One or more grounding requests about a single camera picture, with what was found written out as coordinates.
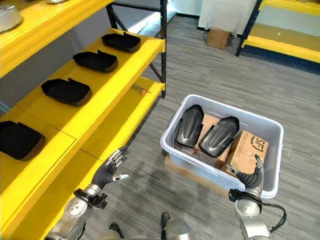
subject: black metal frame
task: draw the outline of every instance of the black metal frame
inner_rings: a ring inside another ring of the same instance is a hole
[[[243,44],[244,41],[248,38],[248,36],[249,36],[249,34],[250,34],[250,32],[251,32],[251,29],[252,29],[252,27],[253,27],[254,24],[255,24],[255,21],[256,21],[256,19],[257,19],[257,16],[258,16],[258,14],[259,14],[259,12],[260,12],[260,11],[259,11],[259,7],[260,7],[262,1],[263,1],[263,0],[257,0],[256,3],[255,3],[255,5],[254,5],[254,8],[253,8],[252,13],[251,13],[251,16],[250,16],[250,18],[249,18],[249,21],[248,21],[248,23],[247,23],[246,26],[245,26],[245,29],[244,29],[243,34],[242,34],[242,37],[241,37],[241,39],[240,39],[238,48],[237,48],[237,50],[236,50],[236,52],[235,52],[235,56],[236,56],[236,57],[239,57],[240,52],[242,51],[242,44]]]
[[[146,10],[151,12],[160,12],[160,38],[165,40],[165,52],[161,52],[161,74],[158,72],[156,67],[150,63],[150,68],[153,70],[154,74],[158,77],[158,79],[164,83],[164,90],[161,93],[162,98],[164,99],[166,97],[166,88],[167,88],[167,4],[168,0],[160,0],[160,8],[157,7],[150,7],[150,6],[144,6],[144,5],[135,5],[135,4],[127,4],[127,3],[120,3],[120,2],[112,2],[109,5],[107,5],[106,12],[109,17],[109,21],[111,24],[111,27],[113,29],[117,29],[119,26],[124,31],[128,31],[126,26],[121,22],[119,17],[115,14],[113,10],[114,6],[122,6],[127,8],[133,8],[133,9],[140,9],[140,10]]]

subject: yellow shelf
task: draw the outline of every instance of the yellow shelf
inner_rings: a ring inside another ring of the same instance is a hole
[[[319,36],[256,23],[245,45],[320,63]]]
[[[46,4],[44,0],[4,0],[23,17],[16,28],[0,34],[0,78],[57,37],[114,0],[69,0]]]
[[[11,239],[43,240],[63,215],[67,202],[74,197],[74,190],[90,184],[101,164],[79,150],[12,233]]]
[[[111,29],[108,33],[123,33]],[[105,46],[100,38],[86,51],[98,49],[115,55],[118,67],[110,73],[101,73],[78,66],[72,59],[48,79],[72,78],[87,84],[92,90],[90,101],[82,107],[69,106],[47,97],[41,87],[35,88],[17,105],[38,119],[50,124],[75,139],[85,140],[98,127],[106,115],[123,97],[131,85],[142,74],[160,51],[164,51],[165,41],[137,35],[141,38],[141,48],[136,53],[127,53]]]
[[[114,29],[108,32],[122,33]],[[147,113],[164,88],[164,84],[150,80],[138,80],[141,87],[151,92],[144,97],[138,91],[130,88],[156,55],[165,50],[165,41],[146,36],[140,37],[141,48],[136,53],[126,53],[104,46],[100,38],[87,48],[87,51],[100,49],[118,57],[118,67],[111,73],[89,70],[76,65],[71,60],[49,78],[67,79],[71,77],[89,85],[92,97],[85,106],[74,107],[59,103],[45,96],[39,86],[0,119],[0,121],[22,122],[38,130],[47,139],[46,146],[41,153],[29,161],[15,160],[0,152],[1,234],[3,238],[9,238],[8,236],[29,214],[29,210],[64,169],[72,156],[127,92],[130,98],[127,105],[136,110],[124,128],[119,123],[115,123],[118,129],[115,130],[114,127],[111,131],[115,135],[110,144],[112,148],[125,143]],[[125,116],[129,115],[128,110],[123,112]]]
[[[299,0],[263,0],[259,10],[264,6],[287,9],[311,15],[320,15],[320,4],[317,0],[307,0],[306,2]]]
[[[21,122],[46,138],[44,149],[28,161],[13,159],[0,151],[1,236],[8,239],[71,158],[67,150],[75,139],[17,107],[0,118],[0,122],[3,121]]]
[[[62,216],[65,205],[74,196],[73,191],[84,189],[102,162],[126,144],[164,88],[163,83],[144,77],[139,77],[135,83],[150,93],[143,96],[133,88],[127,91],[83,145],[83,150],[73,156],[27,213],[10,235],[12,239],[43,240]],[[37,226],[37,231],[30,226]]]
[[[143,96],[136,89],[128,90],[84,143],[82,150],[105,161],[111,153],[127,143],[164,87],[163,83],[144,77],[139,77],[135,83],[150,93]]]

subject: gray carpet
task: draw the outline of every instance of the gray carpet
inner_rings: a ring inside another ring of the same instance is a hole
[[[320,77],[286,66],[206,46],[197,20],[174,17],[168,25],[167,96],[160,99],[130,146],[119,172],[131,179],[108,185],[105,210],[94,212],[84,240],[97,240],[112,222],[127,237],[160,238],[160,215],[185,219],[198,240],[241,239],[234,204],[226,197],[164,169],[160,137],[183,98],[198,94],[274,119],[284,127],[278,194],[288,220],[273,234],[280,239],[320,236]],[[160,68],[160,58],[154,62]],[[144,76],[156,79],[150,69]],[[265,208],[271,227],[279,210]]]

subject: printed logo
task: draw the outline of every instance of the printed logo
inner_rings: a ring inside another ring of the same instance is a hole
[[[253,136],[251,138],[251,145],[254,147],[256,150],[263,152],[265,148],[265,141],[257,136]]]

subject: plastic bin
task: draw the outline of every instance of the plastic bin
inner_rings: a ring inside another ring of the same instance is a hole
[[[229,189],[245,190],[245,186],[237,178],[174,148],[175,130],[179,120],[185,110],[194,104],[200,105],[206,114],[219,119],[235,116],[240,121],[239,133],[246,130],[268,141],[269,146],[263,164],[264,185],[261,197],[271,199],[276,196],[278,192],[284,129],[278,122],[269,118],[199,95],[190,94],[184,98],[182,104],[176,110],[160,140],[162,148],[169,153],[171,160],[175,164],[217,184],[227,191]]]

